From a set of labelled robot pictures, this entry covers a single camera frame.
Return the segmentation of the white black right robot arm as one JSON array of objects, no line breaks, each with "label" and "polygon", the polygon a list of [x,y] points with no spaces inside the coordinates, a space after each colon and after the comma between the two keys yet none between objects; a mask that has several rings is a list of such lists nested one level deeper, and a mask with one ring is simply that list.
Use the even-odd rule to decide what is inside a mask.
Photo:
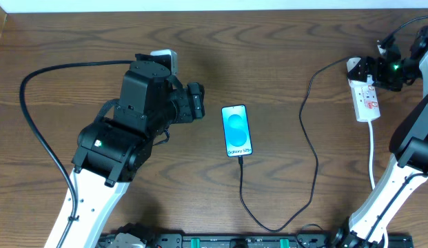
[{"label": "white black right robot arm", "polygon": [[428,179],[428,25],[416,33],[410,56],[402,58],[395,37],[378,44],[380,56],[347,61],[353,90],[379,87],[399,92],[422,79],[422,100],[397,127],[390,144],[389,164],[363,205],[337,231],[332,247],[378,247],[387,225],[411,195]]}]

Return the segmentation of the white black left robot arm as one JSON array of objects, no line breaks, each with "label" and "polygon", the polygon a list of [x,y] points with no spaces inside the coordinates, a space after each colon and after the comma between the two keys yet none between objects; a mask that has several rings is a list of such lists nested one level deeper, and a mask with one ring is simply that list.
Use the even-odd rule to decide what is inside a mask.
[{"label": "white black left robot arm", "polygon": [[130,63],[120,97],[79,133],[70,174],[75,191],[66,194],[46,247],[95,247],[155,138],[171,124],[204,117],[204,87],[183,85],[177,72],[176,52],[169,49],[137,54]]}]

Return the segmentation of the blue Galaxy smartphone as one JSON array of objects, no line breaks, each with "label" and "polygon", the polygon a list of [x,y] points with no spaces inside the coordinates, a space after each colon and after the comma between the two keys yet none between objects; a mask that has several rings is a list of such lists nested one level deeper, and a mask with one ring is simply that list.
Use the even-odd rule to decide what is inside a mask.
[{"label": "blue Galaxy smartphone", "polygon": [[252,154],[252,140],[246,107],[244,105],[223,107],[221,115],[227,156],[247,156]]}]

